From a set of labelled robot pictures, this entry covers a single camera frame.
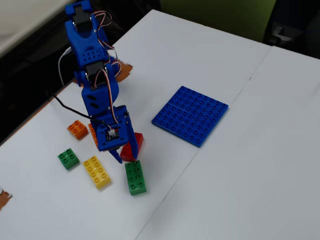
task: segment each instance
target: white cable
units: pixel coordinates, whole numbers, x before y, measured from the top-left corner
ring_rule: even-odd
[[[113,63],[111,63],[111,66],[114,64],[119,64],[119,70],[118,72],[114,75],[115,77],[119,75],[119,73],[121,72],[121,63],[119,61],[114,61]]]
[[[72,52],[71,47],[68,47],[68,48],[64,51],[64,53],[62,53],[62,55],[61,55],[61,57],[59,58],[59,61],[58,61],[58,71],[59,71],[59,75],[60,75],[60,80],[61,80],[62,86],[64,86],[65,84],[64,84],[64,81],[63,81],[62,76],[61,76],[60,62],[61,62],[61,59],[62,59],[65,55],[67,55],[67,54],[69,54],[69,53],[71,53],[71,52]]]

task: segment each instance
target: yellow lego brick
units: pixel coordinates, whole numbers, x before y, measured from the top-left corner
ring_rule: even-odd
[[[91,157],[83,163],[97,189],[102,188],[111,182],[111,179],[96,156]]]

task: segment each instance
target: black cable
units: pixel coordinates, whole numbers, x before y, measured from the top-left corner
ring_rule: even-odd
[[[81,112],[79,112],[79,111],[77,111],[77,110],[72,109],[71,107],[68,107],[68,106],[64,105],[63,102],[62,102],[56,95],[52,94],[52,96],[53,96],[53,97],[61,104],[61,106],[64,107],[65,109],[68,109],[68,110],[70,110],[70,111],[72,111],[72,112],[74,112],[74,113],[76,113],[76,114],[79,114],[80,116],[82,116],[82,117],[84,117],[84,118],[90,119],[90,120],[92,120],[92,121],[95,121],[95,122],[97,122],[97,123],[100,123],[100,124],[103,124],[103,125],[106,125],[107,127],[109,127],[108,124],[106,124],[106,123],[103,122],[103,121],[100,121],[100,120],[98,120],[98,119],[96,119],[96,118],[94,118],[94,117],[85,115],[85,114],[83,114],[83,113],[81,113]]]

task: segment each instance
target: lego duplo brick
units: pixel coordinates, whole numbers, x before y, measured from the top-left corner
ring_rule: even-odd
[[[111,179],[96,156],[91,157],[83,163],[83,166],[97,189],[111,182]]]
[[[138,143],[138,155],[139,155],[142,143],[144,141],[144,136],[142,135],[142,133],[137,133],[137,132],[135,132],[134,135],[136,138],[136,142]],[[134,162],[136,160],[134,159],[134,156],[132,154],[130,143],[127,143],[126,145],[123,146],[120,157],[122,161],[125,161],[125,162]]]
[[[125,172],[130,194],[137,195],[147,191],[140,160],[126,163]]]
[[[76,120],[68,127],[69,132],[73,135],[76,139],[80,140],[85,135],[88,134],[88,129],[85,125],[83,125],[79,120]]]
[[[93,141],[94,141],[96,147],[98,147],[98,139],[97,139],[97,134],[95,132],[95,129],[92,127],[91,123],[88,126],[89,126],[89,129],[90,129],[91,135],[93,137]]]
[[[58,158],[60,159],[61,163],[63,164],[63,166],[67,170],[69,170],[74,165],[79,163],[79,159],[77,158],[77,156],[75,155],[75,153],[72,151],[71,148],[64,151],[60,155],[58,155]]]
[[[182,86],[152,123],[201,147],[228,107],[227,104]]]

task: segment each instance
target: wire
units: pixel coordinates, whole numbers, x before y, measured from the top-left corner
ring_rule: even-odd
[[[114,106],[113,106],[112,95],[111,95],[110,81],[109,81],[109,78],[108,78],[108,74],[106,73],[106,71],[105,71],[104,69],[100,69],[100,70],[96,73],[93,88],[96,88],[97,78],[98,78],[98,76],[99,76],[99,74],[100,74],[101,72],[104,74],[104,77],[105,77],[105,80],[106,80],[106,84],[107,84],[107,87],[108,87],[110,110],[111,110],[112,118],[113,118],[113,120],[114,120],[114,122],[115,122],[116,124],[119,124],[118,121],[117,121],[115,112],[114,112]]]
[[[68,48],[64,51],[64,53],[62,53],[62,55],[60,56],[59,61],[58,61],[58,71],[59,71],[59,76],[60,76],[60,80],[61,80],[62,86],[64,86],[65,84],[64,84],[64,80],[62,79],[62,75],[61,75],[61,71],[60,71],[60,62],[61,62],[61,59],[62,59],[65,55],[67,55],[67,54],[69,54],[69,53],[71,53],[71,52],[72,52],[71,47],[68,47]]]
[[[106,18],[106,14],[109,15],[109,17],[110,17],[110,22],[108,22],[107,24],[104,24],[104,25],[103,25],[104,20],[105,20],[105,18]],[[95,18],[98,17],[98,16],[102,16],[102,15],[103,15],[103,18],[102,18],[102,20],[100,21],[100,24],[99,24],[97,30],[100,30],[101,27],[108,26],[108,25],[110,25],[110,24],[112,23],[112,16],[111,16],[111,14],[110,14],[108,11],[98,10],[98,11],[94,11],[93,13],[91,13],[90,16],[91,16],[91,15],[94,15]]]
[[[71,107],[68,107],[68,106],[64,105],[63,102],[62,102],[55,94],[53,94],[52,96],[53,96],[53,97],[61,104],[61,106],[64,107],[65,109],[68,109],[68,110],[70,110],[70,111],[72,111],[72,112],[74,112],[74,113],[76,113],[76,114],[78,114],[78,115],[80,115],[80,116],[82,116],[82,117],[84,117],[84,118],[90,119],[90,120],[95,121],[95,122],[97,122],[97,123],[99,123],[99,124],[106,125],[107,127],[109,127],[110,130],[113,129],[112,127],[110,127],[108,124],[106,124],[106,123],[103,122],[103,121],[100,121],[100,120],[98,120],[98,119],[96,119],[96,118],[94,118],[94,117],[85,115],[85,114],[83,114],[83,113],[81,113],[81,112],[79,112],[79,111],[77,111],[77,110],[72,109]]]
[[[121,71],[121,63],[119,61],[114,61],[113,63],[111,63],[111,66],[112,65],[115,65],[115,64],[119,64],[119,70],[118,72],[114,75],[115,77],[119,75],[120,71]]]

